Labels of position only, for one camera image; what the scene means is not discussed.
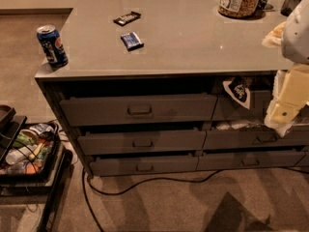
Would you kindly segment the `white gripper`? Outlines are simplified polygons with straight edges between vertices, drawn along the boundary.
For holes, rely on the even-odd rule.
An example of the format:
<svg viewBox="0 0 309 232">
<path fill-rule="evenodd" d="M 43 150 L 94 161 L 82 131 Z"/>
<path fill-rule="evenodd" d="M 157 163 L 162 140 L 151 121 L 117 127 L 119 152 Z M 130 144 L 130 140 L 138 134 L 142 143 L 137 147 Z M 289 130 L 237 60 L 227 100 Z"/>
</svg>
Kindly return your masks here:
<svg viewBox="0 0 309 232">
<path fill-rule="evenodd" d="M 264 124 L 284 137 L 308 102 L 309 66 L 294 64 L 287 72 L 278 71 Z"/>
</svg>

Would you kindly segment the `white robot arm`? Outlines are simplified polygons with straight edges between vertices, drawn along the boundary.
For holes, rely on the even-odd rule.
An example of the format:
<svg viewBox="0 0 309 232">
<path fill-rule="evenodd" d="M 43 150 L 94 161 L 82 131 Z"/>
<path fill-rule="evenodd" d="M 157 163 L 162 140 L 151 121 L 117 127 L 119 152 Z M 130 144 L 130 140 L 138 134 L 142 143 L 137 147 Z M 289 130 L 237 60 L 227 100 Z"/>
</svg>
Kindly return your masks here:
<svg viewBox="0 0 309 232">
<path fill-rule="evenodd" d="M 263 44 L 281 46 L 283 57 L 294 63 L 288 71 L 278 71 L 274 77 L 272 100 L 264 120 L 268 128 L 284 137 L 309 102 L 309 0 L 301 0 Z"/>
</svg>

